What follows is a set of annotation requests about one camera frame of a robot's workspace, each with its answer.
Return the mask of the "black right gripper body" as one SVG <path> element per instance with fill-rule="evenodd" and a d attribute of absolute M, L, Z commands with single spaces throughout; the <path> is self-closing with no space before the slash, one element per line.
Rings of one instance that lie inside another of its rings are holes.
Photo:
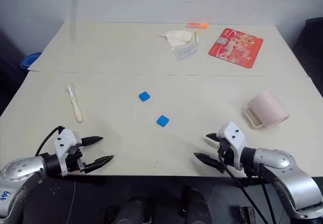
<path fill-rule="evenodd" d="M 220 143 L 218 146 L 218 156 L 223 171 L 225 171 L 227 166 L 234 166 L 233 150 L 230 148 L 228 140 L 224 138 L 220 138 Z"/>

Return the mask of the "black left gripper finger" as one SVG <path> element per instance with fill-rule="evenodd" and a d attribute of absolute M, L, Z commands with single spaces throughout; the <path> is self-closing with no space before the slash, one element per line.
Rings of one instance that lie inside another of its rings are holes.
<path fill-rule="evenodd" d="M 97 170 L 97 169 L 103 167 L 104 165 L 106 165 L 107 163 L 109 163 L 113 158 L 114 158 L 113 155 L 98 158 L 93 163 L 86 164 L 84 172 L 87 174 L 87 173 L 90 173 L 94 170 Z"/>
<path fill-rule="evenodd" d="M 100 136 L 85 137 L 81 139 L 81 146 L 90 146 L 101 141 L 102 139 L 103 137 Z"/>

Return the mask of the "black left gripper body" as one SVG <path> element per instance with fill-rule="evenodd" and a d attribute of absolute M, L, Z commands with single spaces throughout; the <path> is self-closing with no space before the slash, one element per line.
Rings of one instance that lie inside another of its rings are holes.
<path fill-rule="evenodd" d="M 85 163 L 82 162 L 81 157 L 82 152 L 79 149 L 79 147 L 72 147 L 68 150 L 66 157 L 66 166 L 68 172 L 74 172 L 74 171 L 85 171 Z"/>

